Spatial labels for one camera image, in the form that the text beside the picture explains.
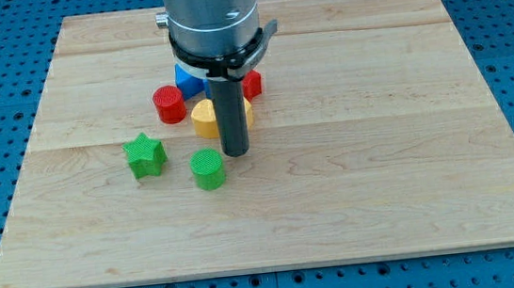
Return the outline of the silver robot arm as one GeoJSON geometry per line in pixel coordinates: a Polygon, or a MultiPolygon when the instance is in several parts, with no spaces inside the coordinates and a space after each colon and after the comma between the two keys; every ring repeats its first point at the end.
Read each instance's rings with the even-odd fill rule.
{"type": "Polygon", "coordinates": [[[173,41],[195,56],[227,56],[260,26],[257,0],[163,0],[173,41]]]}

